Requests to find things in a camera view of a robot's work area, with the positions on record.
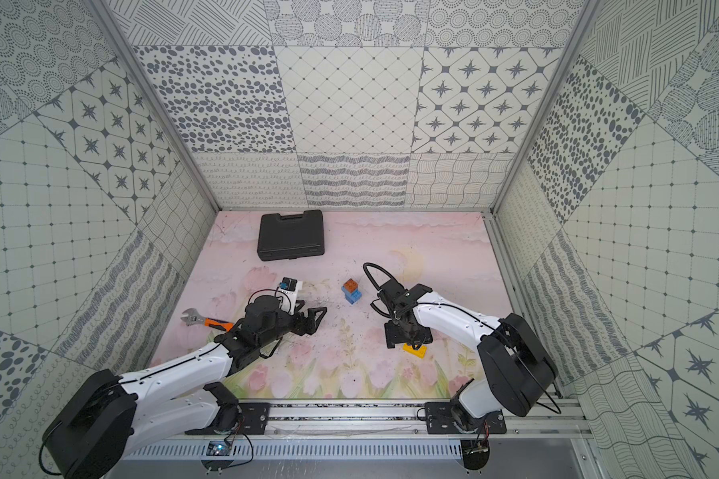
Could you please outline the yellow lego brick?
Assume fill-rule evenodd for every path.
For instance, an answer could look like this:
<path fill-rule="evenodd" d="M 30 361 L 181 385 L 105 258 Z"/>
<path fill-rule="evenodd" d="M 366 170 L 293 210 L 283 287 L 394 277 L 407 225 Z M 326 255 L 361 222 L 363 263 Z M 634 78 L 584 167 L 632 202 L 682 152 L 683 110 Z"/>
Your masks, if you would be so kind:
<path fill-rule="evenodd" d="M 427 347 L 425 345 L 413 346 L 405 343 L 403 345 L 403 351 L 412 354 L 413 356 L 418 358 L 425 358 L 425 356 L 427 355 Z"/>

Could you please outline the light blue long lego brick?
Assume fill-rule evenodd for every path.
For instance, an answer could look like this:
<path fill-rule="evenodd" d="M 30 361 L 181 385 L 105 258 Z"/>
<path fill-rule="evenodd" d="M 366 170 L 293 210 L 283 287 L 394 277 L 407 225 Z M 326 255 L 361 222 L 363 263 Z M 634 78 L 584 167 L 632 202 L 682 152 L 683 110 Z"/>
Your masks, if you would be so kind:
<path fill-rule="evenodd" d="M 361 291 L 359 289 L 352 289 L 351 291 L 346 287 L 342 288 L 346 301 L 351 305 L 357 303 L 361 299 Z"/>

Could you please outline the brown lego brick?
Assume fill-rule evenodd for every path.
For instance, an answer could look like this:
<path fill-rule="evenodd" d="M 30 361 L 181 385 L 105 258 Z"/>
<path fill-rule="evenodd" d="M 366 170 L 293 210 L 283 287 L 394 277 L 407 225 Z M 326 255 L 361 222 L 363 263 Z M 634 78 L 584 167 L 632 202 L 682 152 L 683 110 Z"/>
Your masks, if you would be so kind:
<path fill-rule="evenodd" d="M 359 290 L 359 286 L 356 281 L 353 279 L 348 279 L 344 285 L 343 285 L 343 291 L 345 293 L 348 293 L 349 295 L 352 295 L 353 293 L 356 293 Z"/>

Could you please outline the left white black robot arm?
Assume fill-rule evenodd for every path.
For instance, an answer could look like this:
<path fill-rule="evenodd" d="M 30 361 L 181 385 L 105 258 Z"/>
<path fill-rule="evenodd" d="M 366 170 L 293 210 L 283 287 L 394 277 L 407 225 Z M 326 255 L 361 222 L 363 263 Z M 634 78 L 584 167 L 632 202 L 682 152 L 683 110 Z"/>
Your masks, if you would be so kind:
<path fill-rule="evenodd" d="M 261 295 L 234 326 L 196 351 L 162 365 L 117 375 L 89 376 L 42 435 L 63 478 L 101 478 L 122 457 L 187 431 L 241 430 L 238 397 L 223 385 L 276 349 L 285 335 L 313 335 L 327 313 L 303 301 L 283 307 Z"/>

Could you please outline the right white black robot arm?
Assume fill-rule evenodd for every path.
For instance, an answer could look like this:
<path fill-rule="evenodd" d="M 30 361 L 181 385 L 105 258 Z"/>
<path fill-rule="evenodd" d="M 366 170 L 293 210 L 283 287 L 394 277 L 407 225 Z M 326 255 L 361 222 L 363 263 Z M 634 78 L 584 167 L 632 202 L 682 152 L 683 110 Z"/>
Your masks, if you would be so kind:
<path fill-rule="evenodd" d="M 520 315 L 503 319 L 476 313 L 448 301 L 426 285 L 406 289 L 390 279 L 377 289 L 371 308 L 387 319 L 387 346 L 419 350 L 438 331 L 479 357 L 483 375 L 457 389 L 449 408 L 461 431 L 476 431 L 493 413 L 525 417 L 555 381 L 557 369 L 540 340 Z"/>

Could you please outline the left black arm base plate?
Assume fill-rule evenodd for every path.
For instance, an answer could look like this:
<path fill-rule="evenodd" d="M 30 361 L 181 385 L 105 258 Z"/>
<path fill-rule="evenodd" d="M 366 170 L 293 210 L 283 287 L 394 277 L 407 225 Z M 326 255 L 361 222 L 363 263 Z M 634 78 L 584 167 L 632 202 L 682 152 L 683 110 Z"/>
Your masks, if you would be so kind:
<path fill-rule="evenodd" d="M 186 431 L 187 435 L 228 435 L 245 433 L 263 435 L 269 421 L 271 404 L 243 402 L 236 406 L 223 406 L 216 418 L 205 428 Z"/>

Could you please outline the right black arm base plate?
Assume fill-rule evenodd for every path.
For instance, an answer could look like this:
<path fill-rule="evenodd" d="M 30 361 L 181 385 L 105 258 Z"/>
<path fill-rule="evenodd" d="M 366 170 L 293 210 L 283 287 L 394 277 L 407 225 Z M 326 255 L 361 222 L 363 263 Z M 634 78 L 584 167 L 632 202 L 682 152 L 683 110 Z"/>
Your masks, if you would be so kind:
<path fill-rule="evenodd" d="M 505 434 L 507 427 L 503 412 L 493 411 L 483 417 L 473 417 L 465 409 L 451 402 L 426 402 L 423 415 L 417 415 L 429 434 Z"/>

